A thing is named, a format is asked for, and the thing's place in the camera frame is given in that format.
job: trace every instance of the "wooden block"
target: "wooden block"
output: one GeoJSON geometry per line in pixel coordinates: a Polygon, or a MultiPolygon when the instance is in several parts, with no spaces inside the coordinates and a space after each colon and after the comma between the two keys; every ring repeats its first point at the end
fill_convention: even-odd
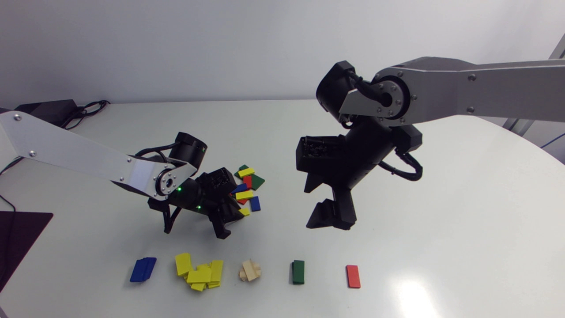
{"type": "Polygon", "coordinates": [[[247,190],[251,189],[251,175],[246,175],[244,177],[244,183],[243,184],[247,185],[247,190]]]}
{"type": "Polygon", "coordinates": [[[265,179],[256,174],[251,175],[251,188],[253,190],[257,190],[263,183],[265,183],[265,179]]]}
{"type": "Polygon", "coordinates": [[[244,282],[247,280],[247,275],[245,274],[243,267],[240,269],[240,279],[244,282]]]}
{"type": "Polygon", "coordinates": [[[201,267],[198,270],[191,270],[186,278],[187,283],[209,283],[212,277],[212,270],[206,264],[206,267],[201,267]]]}
{"type": "Polygon", "coordinates": [[[222,260],[213,260],[210,263],[210,269],[212,270],[212,276],[210,277],[211,282],[220,282],[221,281],[221,270],[224,267],[224,261],[222,260]]]}
{"type": "Polygon", "coordinates": [[[294,260],[292,262],[292,284],[304,284],[304,261],[294,260]]]}
{"type": "Polygon", "coordinates": [[[242,183],[242,184],[240,184],[239,186],[237,186],[237,187],[232,191],[231,194],[238,193],[238,192],[241,192],[241,191],[247,191],[248,189],[249,189],[249,187],[247,186],[247,184],[246,184],[246,183],[242,183]]]}
{"type": "Polygon", "coordinates": [[[247,169],[247,168],[249,168],[249,167],[246,166],[246,165],[242,165],[242,166],[238,169],[238,171],[237,171],[236,173],[234,173],[233,175],[235,175],[237,178],[239,178],[239,179],[241,180],[242,178],[240,177],[239,172],[240,172],[241,170],[245,170],[245,169],[247,169]]]}
{"type": "Polygon", "coordinates": [[[237,172],[237,174],[239,175],[240,178],[243,178],[247,175],[252,175],[255,173],[255,170],[253,168],[247,168],[247,169],[243,169],[237,172]]]}
{"type": "Polygon", "coordinates": [[[212,289],[212,288],[216,288],[216,287],[220,287],[221,283],[220,282],[210,282],[208,283],[208,289],[212,289]]]}
{"type": "Polygon", "coordinates": [[[357,265],[347,265],[347,283],[349,288],[361,288],[361,280],[359,280],[359,268],[357,265]]]}
{"type": "Polygon", "coordinates": [[[190,288],[198,291],[203,291],[206,288],[206,283],[194,283],[190,286],[190,288]]]}
{"type": "Polygon", "coordinates": [[[192,264],[190,263],[190,254],[182,253],[175,256],[175,262],[177,265],[177,275],[186,276],[188,272],[194,270],[192,264]]]}
{"type": "Polygon", "coordinates": [[[254,196],[251,199],[249,199],[249,203],[251,205],[251,211],[253,211],[253,212],[261,211],[261,204],[259,203],[259,197],[258,196],[254,196]]]}
{"type": "Polygon", "coordinates": [[[244,261],[243,266],[244,266],[245,276],[247,276],[248,281],[252,281],[258,277],[257,274],[255,273],[255,269],[253,269],[253,264],[251,263],[251,260],[244,261]]]}
{"type": "Polygon", "coordinates": [[[257,276],[261,276],[261,266],[259,266],[259,264],[255,263],[254,261],[252,261],[251,263],[253,264],[255,274],[257,274],[257,276]]]}
{"type": "Polygon", "coordinates": [[[251,199],[253,197],[253,191],[248,190],[244,192],[236,193],[236,200],[251,199]]]}
{"type": "Polygon", "coordinates": [[[249,216],[250,212],[248,208],[243,208],[240,209],[241,214],[243,214],[244,216],[249,216]]]}

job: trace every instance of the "power cord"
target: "power cord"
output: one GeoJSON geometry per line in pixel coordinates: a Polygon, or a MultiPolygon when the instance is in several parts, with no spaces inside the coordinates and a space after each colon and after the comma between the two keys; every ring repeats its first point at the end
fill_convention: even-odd
{"type": "Polygon", "coordinates": [[[111,103],[107,100],[101,100],[101,101],[88,103],[83,107],[79,107],[78,110],[67,121],[65,121],[61,125],[61,128],[65,129],[65,130],[71,130],[71,129],[75,128],[76,126],[80,125],[80,123],[82,122],[83,119],[85,119],[86,117],[91,117],[91,116],[98,114],[108,104],[111,104],[111,103]],[[99,105],[99,107],[96,108],[93,111],[88,111],[88,109],[90,107],[93,107],[93,106],[96,106],[96,105],[99,105]],[[68,125],[75,119],[78,119],[79,121],[76,124],[74,124],[73,126],[68,127],[68,125]]]}
{"type": "Polygon", "coordinates": [[[542,149],[545,148],[546,146],[550,145],[552,142],[556,141],[557,139],[559,139],[559,138],[561,138],[561,137],[563,137],[563,136],[565,136],[565,134],[561,134],[561,135],[555,137],[555,138],[552,139],[550,142],[548,142],[547,144],[541,146],[540,148],[542,148],[542,149]]]}

